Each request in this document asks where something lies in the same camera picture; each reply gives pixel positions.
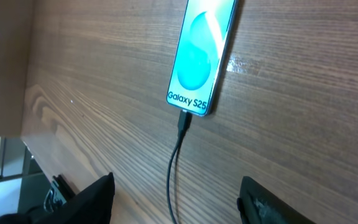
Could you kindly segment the turquoise screen smartphone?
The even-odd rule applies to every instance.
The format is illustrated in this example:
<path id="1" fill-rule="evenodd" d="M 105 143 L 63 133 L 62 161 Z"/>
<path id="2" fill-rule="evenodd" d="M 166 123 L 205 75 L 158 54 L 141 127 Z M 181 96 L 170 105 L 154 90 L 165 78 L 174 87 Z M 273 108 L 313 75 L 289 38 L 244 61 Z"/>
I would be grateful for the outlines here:
<path id="1" fill-rule="evenodd" d="M 166 101 L 206 116 L 223 67 L 237 0 L 188 0 Z"/>

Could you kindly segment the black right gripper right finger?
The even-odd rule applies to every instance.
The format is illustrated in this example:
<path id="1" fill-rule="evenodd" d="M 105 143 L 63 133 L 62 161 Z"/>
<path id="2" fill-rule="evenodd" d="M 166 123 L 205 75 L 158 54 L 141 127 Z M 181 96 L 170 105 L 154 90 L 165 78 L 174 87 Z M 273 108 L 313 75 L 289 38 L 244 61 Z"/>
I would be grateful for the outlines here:
<path id="1" fill-rule="evenodd" d="M 249 176 L 241 182 L 237 208 L 242 224 L 313 224 Z"/>

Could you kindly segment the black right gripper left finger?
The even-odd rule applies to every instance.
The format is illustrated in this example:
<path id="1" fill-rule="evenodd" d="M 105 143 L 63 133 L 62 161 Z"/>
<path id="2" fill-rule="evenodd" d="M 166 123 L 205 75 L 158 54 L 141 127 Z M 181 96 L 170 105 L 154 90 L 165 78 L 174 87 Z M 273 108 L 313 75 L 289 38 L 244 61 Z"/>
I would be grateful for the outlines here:
<path id="1" fill-rule="evenodd" d="M 114 176 L 110 172 L 38 220 L 28 214 L 12 213 L 0 216 L 0 224 L 109 224 L 114 195 Z"/>

